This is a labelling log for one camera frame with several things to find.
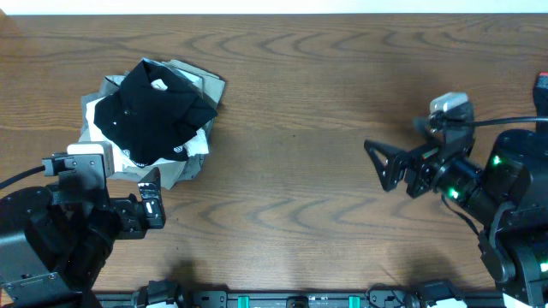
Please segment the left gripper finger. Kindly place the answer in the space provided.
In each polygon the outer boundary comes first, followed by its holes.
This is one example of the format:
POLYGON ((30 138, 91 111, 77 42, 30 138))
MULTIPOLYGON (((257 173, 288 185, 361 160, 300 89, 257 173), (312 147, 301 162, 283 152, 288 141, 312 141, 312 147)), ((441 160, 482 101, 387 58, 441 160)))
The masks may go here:
POLYGON ((142 199, 161 199, 161 176, 159 168, 153 168, 139 182, 138 188, 142 199))
POLYGON ((146 221, 149 229, 162 229, 166 222, 166 215, 161 199, 149 198, 143 200, 146 221))

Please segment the black t-shirt with logo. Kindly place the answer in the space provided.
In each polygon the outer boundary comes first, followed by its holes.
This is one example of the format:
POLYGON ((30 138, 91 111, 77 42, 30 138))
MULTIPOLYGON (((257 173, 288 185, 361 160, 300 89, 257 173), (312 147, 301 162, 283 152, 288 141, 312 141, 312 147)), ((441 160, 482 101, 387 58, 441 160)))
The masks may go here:
POLYGON ((118 90, 96 104, 93 123, 144 168, 161 158, 187 161, 184 144, 216 116, 216 110, 188 81, 165 66, 143 60, 118 90))

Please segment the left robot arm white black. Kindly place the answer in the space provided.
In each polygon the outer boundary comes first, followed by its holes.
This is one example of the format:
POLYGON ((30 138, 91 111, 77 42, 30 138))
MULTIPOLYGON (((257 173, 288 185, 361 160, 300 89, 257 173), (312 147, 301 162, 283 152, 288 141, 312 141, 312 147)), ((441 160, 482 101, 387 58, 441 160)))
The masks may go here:
POLYGON ((58 176, 1 201, 1 286, 16 307, 98 307, 92 286, 115 242, 165 224, 159 169, 126 198, 110 198, 102 171, 58 176))

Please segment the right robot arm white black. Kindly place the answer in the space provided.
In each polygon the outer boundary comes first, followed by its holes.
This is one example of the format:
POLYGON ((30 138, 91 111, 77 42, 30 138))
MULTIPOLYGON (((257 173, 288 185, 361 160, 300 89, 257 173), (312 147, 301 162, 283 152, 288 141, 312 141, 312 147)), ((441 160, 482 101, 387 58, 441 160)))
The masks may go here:
POLYGON ((473 132, 429 137, 414 150, 367 140, 364 148, 389 192, 399 181, 417 198, 433 191, 477 222, 481 261, 498 290, 533 306, 547 303, 547 133, 500 133, 484 168, 470 161, 473 132))

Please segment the dark object red tip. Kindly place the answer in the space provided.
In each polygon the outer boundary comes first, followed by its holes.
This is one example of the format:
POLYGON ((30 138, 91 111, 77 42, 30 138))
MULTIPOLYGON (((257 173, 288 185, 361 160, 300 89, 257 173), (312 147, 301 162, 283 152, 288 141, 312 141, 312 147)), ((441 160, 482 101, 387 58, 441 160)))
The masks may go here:
POLYGON ((533 103, 538 116, 547 117, 548 75, 539 73, 533 86, 533 103))

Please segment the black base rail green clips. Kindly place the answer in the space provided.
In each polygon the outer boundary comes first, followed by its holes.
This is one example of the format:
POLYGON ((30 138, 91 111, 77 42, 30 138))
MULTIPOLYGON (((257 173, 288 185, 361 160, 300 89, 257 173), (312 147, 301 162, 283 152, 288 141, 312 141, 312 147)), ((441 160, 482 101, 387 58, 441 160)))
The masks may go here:
POLYGON ((497 291, 465 293, 448 280, 429 281, 411 289, 375 284, 351 292, 232 292, 185 290, 174 281, 151 281, 132 293, 97 293, 102 307, 177 308, 427 308, 505 307, 497 291))

